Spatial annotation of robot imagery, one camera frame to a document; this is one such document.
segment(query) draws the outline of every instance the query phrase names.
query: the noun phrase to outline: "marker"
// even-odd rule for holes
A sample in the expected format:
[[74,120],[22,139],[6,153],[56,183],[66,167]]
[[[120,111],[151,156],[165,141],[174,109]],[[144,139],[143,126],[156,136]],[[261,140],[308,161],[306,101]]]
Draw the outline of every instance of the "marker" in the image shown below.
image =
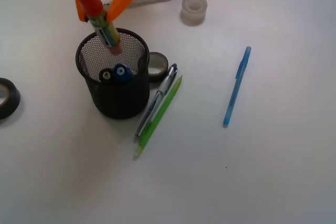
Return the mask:
[[122,43],[120,35],[112,22],[107,22],[106,11],[103,8],[101,0],[79,0],[79,2],[103,45],[112,54],[121,53]]
[[172,87],[172,90],[167,95],[166,100],[164,100],[164,102],[162,103],[162,106],[160,107],[160,109],[159,109],[158,113],[156,114],[154,120],[149,124],[149,126],[147,126],[147,128],[145,129],[143,134],[140,136],[139,146],[134,152],[134,156],[133,156],[134,159],[137,159],[141,155],[143,149],[147,145],[150,137],[152,136],[155,128],[159,124],[163,114],[165,113],[169,104],[171,103],[175,94],[177,93],[178,88],[181,85],[181,82],[182,82],[182,76],[175,82],[175,85]]
[[237,71],[237,74],[236,74],[236,84],[235,84],[235,87],[233,88],[233,91],[232,91],[229,106],[227,107],[227,111],[226,111],[224,122],[223,122],[223,127],[227,127],[229,125],[231,114],[232,114],[232,111],[233,111],[233,107],[234,107],[236,99],[237,99],[239,87],[240,87],[240,84],[241,84],[241,80],[243,79],[245,69],[247,67],[247,62],[248,62],[248,58],[250,57],[250,53],[251,53],[251,47],[247,47],[246,50],[245,50],[243,59],[239,64],[239,68],[238,68],[238,71]]

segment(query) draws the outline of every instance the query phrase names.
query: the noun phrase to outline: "clear tape roll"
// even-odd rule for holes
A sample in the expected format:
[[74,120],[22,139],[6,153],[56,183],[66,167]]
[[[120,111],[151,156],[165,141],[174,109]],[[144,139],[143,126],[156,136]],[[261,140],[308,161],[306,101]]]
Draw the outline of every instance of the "clear tape roll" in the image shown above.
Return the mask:
[[201,23],[206,15],[206,0],[183,0],[181,15],[193,23]]

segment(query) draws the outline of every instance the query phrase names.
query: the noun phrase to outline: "pen tip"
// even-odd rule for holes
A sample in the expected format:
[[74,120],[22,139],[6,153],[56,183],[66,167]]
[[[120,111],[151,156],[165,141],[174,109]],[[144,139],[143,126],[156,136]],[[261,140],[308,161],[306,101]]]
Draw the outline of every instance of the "pen tip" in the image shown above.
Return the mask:
[[140,154],[138,152],[134,152],[133,159],[137,160],[139,156],[140,156]]

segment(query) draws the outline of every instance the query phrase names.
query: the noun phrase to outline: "pen clip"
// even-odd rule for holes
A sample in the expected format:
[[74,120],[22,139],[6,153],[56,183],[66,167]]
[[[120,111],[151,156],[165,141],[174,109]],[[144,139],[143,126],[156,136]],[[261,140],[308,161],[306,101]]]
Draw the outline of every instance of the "pen clip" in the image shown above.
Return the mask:
[[244,65],[244,59],[239,64],[239,68],[236,74],[236,79],[239,79],[240,73],[242,72],[242,69],[243,69],[243,65]]

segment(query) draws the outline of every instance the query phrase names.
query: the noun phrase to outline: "blue marker cap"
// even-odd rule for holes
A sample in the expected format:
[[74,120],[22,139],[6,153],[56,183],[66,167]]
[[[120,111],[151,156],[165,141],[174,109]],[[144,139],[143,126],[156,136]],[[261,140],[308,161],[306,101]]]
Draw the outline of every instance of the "blue marker cap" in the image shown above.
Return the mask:
[[116,81],[128,81],[132,78],[133,74],[129,67],[123,63],[118,63],[113,69],[114,78]]

